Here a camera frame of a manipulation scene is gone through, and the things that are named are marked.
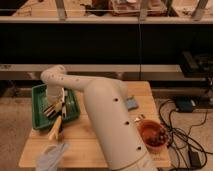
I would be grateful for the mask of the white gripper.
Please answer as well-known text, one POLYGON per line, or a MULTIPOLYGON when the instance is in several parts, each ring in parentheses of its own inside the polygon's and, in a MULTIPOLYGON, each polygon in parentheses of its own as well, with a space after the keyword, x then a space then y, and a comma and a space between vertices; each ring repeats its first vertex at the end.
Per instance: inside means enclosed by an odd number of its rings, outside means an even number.
POLYGON ((46 97, 49 103, 55 103, 62 98, 63 90, 58 86, 48 86, 46 88, 46 97))

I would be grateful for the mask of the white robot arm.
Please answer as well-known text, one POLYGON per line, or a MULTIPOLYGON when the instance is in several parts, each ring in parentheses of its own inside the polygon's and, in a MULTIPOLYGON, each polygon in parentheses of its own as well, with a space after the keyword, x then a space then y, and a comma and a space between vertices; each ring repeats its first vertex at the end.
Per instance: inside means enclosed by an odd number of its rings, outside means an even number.
POLYGON ((112 171, 157 171, 125 105, 128 88, 123 81, 68 75, 62 65, 44 70, 41 80, 47 85, 47 97, 57 96, 60 87, 83 93, 86 112, 112 171))

